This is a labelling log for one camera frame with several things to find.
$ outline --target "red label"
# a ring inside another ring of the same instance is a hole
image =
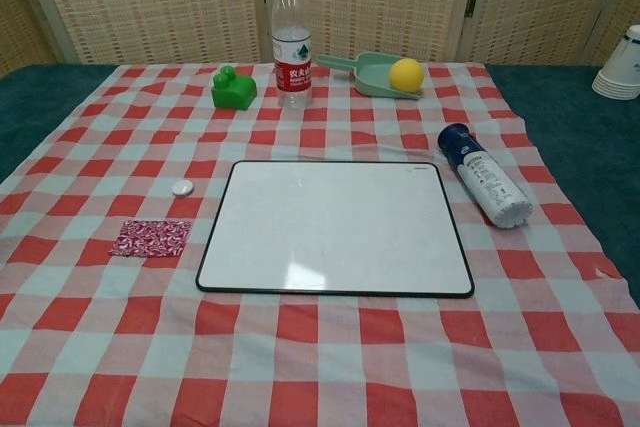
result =
[[[292,65],[276,61],[276,82],[285,92],[301,92],[311,87],[311,61]]]

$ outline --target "black frame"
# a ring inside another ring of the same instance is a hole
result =
[[[440,182],[440,188],[442,189],[442,194],[444,195],[444,200],[447,204],[447,210],[449,211],[449,218],[451,219],[451,223],[453,224],[453,231],[456,234],[456,240],[458,241],[458,246],[460,247],[460,253],[462,254],[462,260],[464,260],[464,265],[467,269],[467,275],[469,276],[469,282],[471,284],[471,289],[469,292],[463,292],[460,294],[447,294],[447,293],[438,293],[438,292],[378,292],[378,291],[364,291],[364,290],[301,290],[301,289],[242,289],[235,287],[204,287],[200,284],[200,272],[202,271],[202,266],[204,265],[204,259],[207,256],[207,252],[209,251],[209,244],[211,243],[211,238],[213,237],[213,232],[216,229],[216,225],[218,223],[218,217],[220,216],[220,212],[222,211],[222,204],[224,203],[225,196],[227,194],[227,189],[229,188],[229,183],[231,182],[231,176],[233,175],[233,171],[236,168],[236,165],[241,163],[330,163],[330,164],[425,164],[431,165],[435,168],[436,174],[438,175],[438,181]],[[460,241],[460,234],[458,233],[458,228],[456,226],[456,221],[453,217],[453,212],[451,212],[451,205],[449,204],[449,199],[447,198],[447,193],[444,190],[444,184],[442,183],[442,177],[440,176],[440,171],[438,170],[438,166],[432,162],[375,162],[375,161],[346,161],[346,160],[328,160],[328,161],[298,161],[298,160],[239,160],[234,162],[231,167],[231,172],[229,173],[229,178],[227,179],[227,184],[224,186],[224,192],[222,193],[222,198],[220,199],[220,205],[218,206],[218,211],[216,212],[216,217],[213,221],[213,226],[211,227],[211,233],[209,234],[209,238],[207,239],[207,244],[204,250],[204,254],[202,255],[202,260],[200,261],[200,267],[198,267],[198,273],[196,274],[196,286],[199,290],[203,292],[225,292],[225,293],[234,293],[234,294],[295,294],[295,295],[348,295],[348,296],[365,296],[365,297],[418,297],[418,298],[440,298],[440,299],[466,299],[473,295],[475,292],[475,283],[473,282],[473,276],[471,275],[471,270],[469,269],[469,262],[467,262],[467,256],[465,255],[464,248],[462,247],[462,242]]]

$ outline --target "plastic scoop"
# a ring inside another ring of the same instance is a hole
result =
[[[391,88],[389,70],[400,59],[404,59],[404,57],[380,52],[361,52],[355,60],[332,55],[318,55],[316,63],[338,70],[354,71],[356,90],[362,95],[418,100],[420,96],[417,94]]]

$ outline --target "white bottle cap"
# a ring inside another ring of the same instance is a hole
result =
[[[184,197],[193,192],[193,182],[187,179],[182,179],[171,186],[171,192],[176,197]]]

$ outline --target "yellow ball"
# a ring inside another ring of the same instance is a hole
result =
[[[391,66],[391,87],[402,92],[416,92],[424,80],[424,70],[415,59],[400,59]]]

